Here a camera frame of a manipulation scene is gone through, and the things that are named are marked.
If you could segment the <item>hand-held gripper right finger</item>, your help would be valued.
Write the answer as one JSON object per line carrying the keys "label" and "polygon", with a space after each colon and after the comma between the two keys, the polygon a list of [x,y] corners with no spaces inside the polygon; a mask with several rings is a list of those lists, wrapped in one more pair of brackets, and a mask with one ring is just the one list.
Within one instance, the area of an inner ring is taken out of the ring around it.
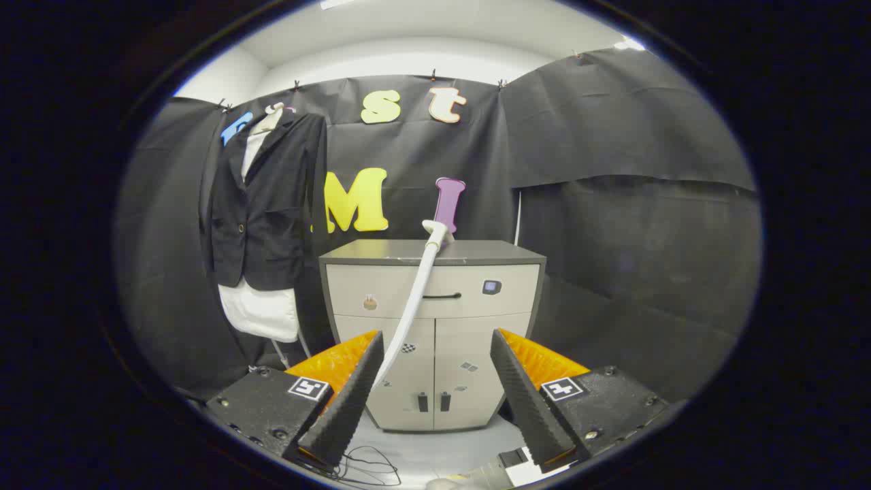
{"label": "hand-held gripper right finger", "polygon": [[489,356],[514,424],[543,472],[621,446],[671,406],[619,367],[585,367],[507,329],[493,331]]}

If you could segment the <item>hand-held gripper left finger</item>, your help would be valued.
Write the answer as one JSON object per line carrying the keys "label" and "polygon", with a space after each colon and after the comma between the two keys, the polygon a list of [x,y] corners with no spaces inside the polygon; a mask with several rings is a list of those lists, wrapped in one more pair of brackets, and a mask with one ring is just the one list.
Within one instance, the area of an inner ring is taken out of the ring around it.
{"label": "hand-held gripper left finger", "polygon": [[261,367],[206,402],[208,413],[268,453],[321,470],[339,466],[384,360],[369,331],[289,370]]}

